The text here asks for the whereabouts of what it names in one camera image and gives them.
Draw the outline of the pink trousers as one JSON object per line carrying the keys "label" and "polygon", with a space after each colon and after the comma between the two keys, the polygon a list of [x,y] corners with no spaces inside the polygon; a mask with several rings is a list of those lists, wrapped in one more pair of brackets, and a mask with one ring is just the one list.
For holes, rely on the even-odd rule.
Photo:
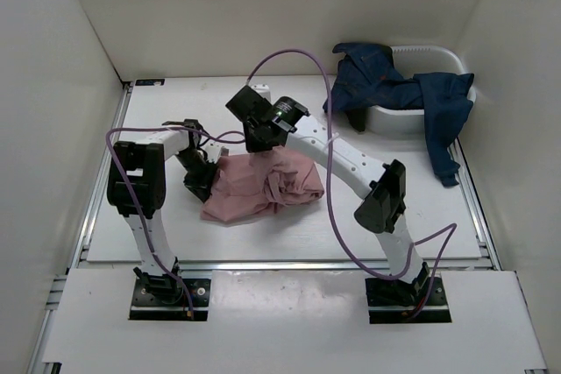
{"label": "pink trousers", "polygon": [[234,223],[307,205],[325,193],[313,159],[285,147],[223,156],[201,218]]}

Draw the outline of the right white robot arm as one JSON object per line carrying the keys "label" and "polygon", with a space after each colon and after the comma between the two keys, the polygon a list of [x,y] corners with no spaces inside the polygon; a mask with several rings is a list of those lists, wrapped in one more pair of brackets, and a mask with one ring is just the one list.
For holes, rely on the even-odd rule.
{"label": "right white robot arm", "polygon": [[266,93],[245,86],[226,108],[243,125],[247,151],[285,146],[313,159],[359,197],[353,217],[376,236],[390,269],[388,275],[374,278],[379,300],[385,305],[418,305],[430,275],[406,222],[405,166],[398,160],[387,164],[371,158],[343,139],[330,137],[325,124],[288,96],[270,102]]}

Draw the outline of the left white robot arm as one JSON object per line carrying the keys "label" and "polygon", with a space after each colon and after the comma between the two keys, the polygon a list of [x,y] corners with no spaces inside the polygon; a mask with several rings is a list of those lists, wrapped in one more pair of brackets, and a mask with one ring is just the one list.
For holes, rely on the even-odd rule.
{"label": "left white robot arm", "polygon": [[111,141],[112,134],[124,131],[116,128],[105,135],[112,159],[107,199],[125,219],[136,241],[141,266],[134,272],[141,286],[162,303],[180,302],[192,311],[192,293],[180,277],[179,261],[169,247],[161,217],[167,193],[165,166],[168,159],[177,159],[186,172],[184,186],[205,202],[220,153],[202,148],[202,138],[210,134],[195,119],[165,122],[148,129],[150,136],[138,142]]}

